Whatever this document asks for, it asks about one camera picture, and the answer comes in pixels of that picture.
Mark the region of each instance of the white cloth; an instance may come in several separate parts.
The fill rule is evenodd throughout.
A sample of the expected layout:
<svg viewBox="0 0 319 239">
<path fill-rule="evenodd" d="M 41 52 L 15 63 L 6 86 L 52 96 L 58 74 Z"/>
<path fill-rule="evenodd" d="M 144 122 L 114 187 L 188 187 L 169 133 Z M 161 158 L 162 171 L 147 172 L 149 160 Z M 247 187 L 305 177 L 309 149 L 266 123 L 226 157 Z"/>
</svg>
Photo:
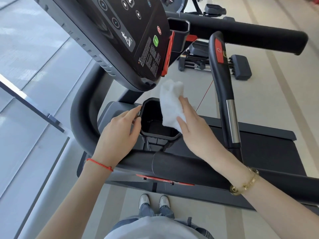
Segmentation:
<svg viewBox="0 0 319 239">
<path fill-rule="evenodd" d="M 105 239 L 207 239 L 198 231 L 165 216 L 143 217 L 111 231 Z"/>
<path fill-rule="evenodd" d="M 176 118 L 181 117 L 185 122 L 183 107 L 178 97 L 184 95 L 184 84 L 180 81 L 165 81 L 159 92 L 160 108 L 163 115 L 163 126 L 173 127 L 181 132 L 181 127 Z"/>
</svg>

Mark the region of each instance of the red string bracelet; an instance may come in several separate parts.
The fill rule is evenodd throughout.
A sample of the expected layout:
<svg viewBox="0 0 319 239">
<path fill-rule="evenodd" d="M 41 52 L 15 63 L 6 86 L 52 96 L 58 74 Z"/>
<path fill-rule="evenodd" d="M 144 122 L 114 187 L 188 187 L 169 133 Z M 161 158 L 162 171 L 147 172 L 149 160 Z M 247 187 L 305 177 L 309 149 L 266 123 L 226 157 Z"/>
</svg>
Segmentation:
<svg viewBox="0 0 319 239">
<path fill-rule="evenodd" d="M 107 166 L 105 166 L 104 164 L 101 164 L 101 163 L 95 161 L 94 159 L 88 158 L 87 161 L 92 161 L 93 163 L 96 163 L 96 164 L 102 166 L 103 168 L 108 169 L 108 170 L 110 170 L 111 172 L 113 172 L 112 167 L 107 167 Z"/>
</svg>

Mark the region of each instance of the white towel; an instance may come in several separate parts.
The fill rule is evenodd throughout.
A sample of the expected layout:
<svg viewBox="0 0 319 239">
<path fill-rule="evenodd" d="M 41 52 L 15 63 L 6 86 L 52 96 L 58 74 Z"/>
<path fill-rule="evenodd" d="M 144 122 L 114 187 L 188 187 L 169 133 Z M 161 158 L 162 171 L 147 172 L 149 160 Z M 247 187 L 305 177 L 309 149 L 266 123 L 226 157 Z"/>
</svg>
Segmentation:
<svg viewBox="0 0 319 239">
<path fill-rule="evenodd" d="M 185 122 L 183 107 L 178 97 L 184 94 L 184 84 L 180 81 L 165 81 L 159 92 L 160 108 L 163 115 L 163 126 L 173 127 L 181 132 L 181 127 L 176 118 L 181 117 Z"/>
</svg>

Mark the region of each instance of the hand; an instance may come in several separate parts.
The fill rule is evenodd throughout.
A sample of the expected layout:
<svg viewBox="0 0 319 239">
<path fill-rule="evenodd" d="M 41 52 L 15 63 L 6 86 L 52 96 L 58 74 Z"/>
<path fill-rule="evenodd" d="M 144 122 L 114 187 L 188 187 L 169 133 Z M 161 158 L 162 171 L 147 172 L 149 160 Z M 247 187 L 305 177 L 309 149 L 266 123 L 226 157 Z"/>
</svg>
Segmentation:
<svg viewBox="0 0 319 239">
<path fill-rule="evenodd" d="M 92 159 L 114 168 L 131 151 L 141 131 L 141 118 L 137 117 L 140 110 L 138 106 L 111 120 L 103 129 Z"/>
<path fill-rule="evenodd" d="M 186 122 L 180 117 L 177 117 L 177 121 L 181 126 L 183 138 L 189 150 L 209 164 L 214 162 L 215 158 L 228 154 L 228 151 L 217 140 L 206 121 L 197 115 L 188 99 L 180 96 L 179 100 L 183 107 Z"/>
</svg>

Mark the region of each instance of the black cup holder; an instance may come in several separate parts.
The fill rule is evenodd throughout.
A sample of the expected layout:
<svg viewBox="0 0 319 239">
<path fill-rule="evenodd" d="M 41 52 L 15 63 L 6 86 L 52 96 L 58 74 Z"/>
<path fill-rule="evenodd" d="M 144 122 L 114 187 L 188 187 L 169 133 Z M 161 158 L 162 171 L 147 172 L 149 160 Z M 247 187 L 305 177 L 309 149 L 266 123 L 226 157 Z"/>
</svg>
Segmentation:
<svg viewBox="0 0 319 239">
<path fill-rule="evenodd" d="M 169 29 L 175 33 L 172 52 L 182 52 L 186 38 L 189 35 L 190 23 L 186 20 L 171 17 L 169 17 L 167 20 L 169 23 Z"/>
<path fill-rule="evenodd" d="M 150 149 L 150 144 L 162 147 L 164 150 L 181 137 L 175 128 L 163 126 L 163 116 L 158 98 L 149 98 L 143 102 L 139 115 L 142 119 L 141 135 Z"/>
</svg>

